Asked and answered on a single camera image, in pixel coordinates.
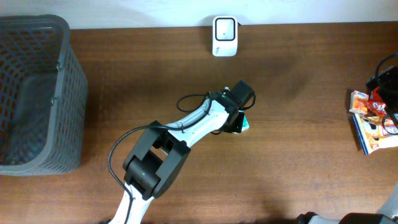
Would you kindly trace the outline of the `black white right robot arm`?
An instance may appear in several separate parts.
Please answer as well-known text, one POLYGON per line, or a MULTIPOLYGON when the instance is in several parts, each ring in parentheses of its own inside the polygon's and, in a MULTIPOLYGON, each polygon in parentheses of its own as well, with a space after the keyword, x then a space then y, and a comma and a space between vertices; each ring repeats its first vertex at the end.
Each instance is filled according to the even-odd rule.
MULTIPOLYGON (((369 93, 353 91, 349 112, 360 145, 365 155, 378 149, 397 146, 397 67, 391 66, 369 79, 366 86, 369 93)), ((330 220, 314 212, 299 215, 295 223, 337 224, 337 223, 397 223, 397 187, 377 213, 349 213, 341 220, 330 220)))

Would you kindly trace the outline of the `orange tissue pack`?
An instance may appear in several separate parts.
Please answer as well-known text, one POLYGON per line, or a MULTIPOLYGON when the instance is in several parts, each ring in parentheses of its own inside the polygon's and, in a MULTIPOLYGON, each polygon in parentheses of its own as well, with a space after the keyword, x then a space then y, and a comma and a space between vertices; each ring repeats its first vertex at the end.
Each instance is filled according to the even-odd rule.
POLYGON ((366 106, 369 99, 369 95, 360 91, 353 91, 351 93, 349 112, 354 114, 366 115, 368 108, 366 106))

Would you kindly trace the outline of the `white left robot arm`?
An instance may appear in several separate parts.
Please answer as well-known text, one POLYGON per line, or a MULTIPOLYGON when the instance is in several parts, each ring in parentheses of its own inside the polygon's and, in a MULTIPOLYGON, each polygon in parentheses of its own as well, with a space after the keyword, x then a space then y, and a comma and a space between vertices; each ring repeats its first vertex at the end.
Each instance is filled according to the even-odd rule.
POLYGON ((153 121, 139 126, 114 143, 111 152, 130 134, 143 132, 122 164, 124 177, 120 179, 109 170, 124 190, 109 223, 140 223, 150 203, 173 184, 191 147, 207 134, 241 133, 245 127, 244 112, 256 102, 255 91, 243 81, 232 88, 209 91, 202 98, 196 108, 186 112, 186 117, 166 125, 153 121))

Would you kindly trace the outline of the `red Hacks candy bag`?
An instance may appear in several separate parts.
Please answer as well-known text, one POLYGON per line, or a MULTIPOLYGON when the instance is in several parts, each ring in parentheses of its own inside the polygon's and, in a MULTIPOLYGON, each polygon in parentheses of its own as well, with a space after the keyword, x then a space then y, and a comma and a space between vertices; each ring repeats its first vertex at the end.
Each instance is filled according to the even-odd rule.
POLYGON ((384 117, 387 115, 386 104, 378 93, 379 90, 380 87, 376 87, 371 91, 367 102, 367 108, 376 116, 384 117))

